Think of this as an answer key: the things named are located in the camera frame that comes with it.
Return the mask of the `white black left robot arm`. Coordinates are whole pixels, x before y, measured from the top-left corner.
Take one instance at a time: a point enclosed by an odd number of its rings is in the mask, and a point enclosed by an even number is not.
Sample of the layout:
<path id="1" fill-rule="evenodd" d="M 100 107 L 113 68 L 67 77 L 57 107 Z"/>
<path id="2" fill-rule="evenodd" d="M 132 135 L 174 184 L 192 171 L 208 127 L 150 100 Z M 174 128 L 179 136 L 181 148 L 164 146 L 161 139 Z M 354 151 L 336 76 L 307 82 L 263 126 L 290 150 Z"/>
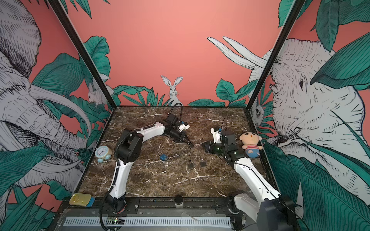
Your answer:
<path id="1" fill-rule="evenodd" d="M 104 197 L 104 201 L 118 214 L 126 208 L 126 184 L 133 163 L 141 153 L 142 144 L 156 136 L 167 136 L 175 143 L 194 145 L 187 137 L 186 130 L 190 125 L 179 117 L 169 114 L 165 120 L 156 122 L 143 128 L 134 130 L 125 129 L 114 148 L 116 168 L 110 189 Z"/>

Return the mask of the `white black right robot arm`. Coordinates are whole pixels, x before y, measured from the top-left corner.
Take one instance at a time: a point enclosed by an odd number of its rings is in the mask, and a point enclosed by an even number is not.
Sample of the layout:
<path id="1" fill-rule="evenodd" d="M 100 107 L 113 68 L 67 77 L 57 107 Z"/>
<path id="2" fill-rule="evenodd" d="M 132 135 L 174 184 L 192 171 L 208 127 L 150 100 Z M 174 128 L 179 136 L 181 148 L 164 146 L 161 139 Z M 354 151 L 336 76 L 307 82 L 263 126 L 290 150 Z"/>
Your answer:
<path id="1" fill-rule="evenodd" d="M 254 132 L 245 132 L 239 137 L 242 145 L 238 145 L 233 132 L 220 127 L 210 131 L 213 140 L 202 144 L 205 152 L 226 161 L 243 178 L 255 197 L 252 199 L 245 193 L 232 196 L 234 208 L 249 216 L 260 231 L 300 230 L 293 201 L 272 187 L 251 161 L 263 149 L 258 144 L 262 138 Z"/>

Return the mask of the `small black padlock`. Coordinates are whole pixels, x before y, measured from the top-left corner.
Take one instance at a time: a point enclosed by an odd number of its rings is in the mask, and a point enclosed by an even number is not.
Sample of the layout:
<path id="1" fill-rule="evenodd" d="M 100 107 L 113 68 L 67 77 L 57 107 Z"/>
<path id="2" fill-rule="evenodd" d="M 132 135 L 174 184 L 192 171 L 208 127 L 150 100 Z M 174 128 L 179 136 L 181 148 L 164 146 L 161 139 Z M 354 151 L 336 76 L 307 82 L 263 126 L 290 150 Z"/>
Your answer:
<path id="1" fill-rule="evenodd" d="M 206 164 L 206 162 L 204 161 L 204 159 L 201 159 L 200 160 L 200 167 L 206 167 L 207 166 L 207 164 Z"/>
<path id="2" fill-rule="evenodd" d="M 188 162 L 188 168 L 189 168 L 189 169 L 193 169 L 193 168 L 194 168 L 194 164 L 193 164 L 193 162 L 192 162 L 192 161 L 189 161 L 189 162 Z"/>

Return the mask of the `blue padlock with keys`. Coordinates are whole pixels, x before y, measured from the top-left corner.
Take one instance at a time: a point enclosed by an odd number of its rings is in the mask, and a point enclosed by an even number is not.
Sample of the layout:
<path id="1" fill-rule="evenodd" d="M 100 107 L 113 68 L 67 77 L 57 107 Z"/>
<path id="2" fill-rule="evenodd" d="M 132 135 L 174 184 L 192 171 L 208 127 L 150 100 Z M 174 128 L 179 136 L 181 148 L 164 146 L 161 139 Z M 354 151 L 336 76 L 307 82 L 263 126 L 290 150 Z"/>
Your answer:
<path id="1" fill-rule="evenodd" d="M 160 155 L 160 160 L 165 162 L 168 159 L 168 156 L 166 154 Z"/>

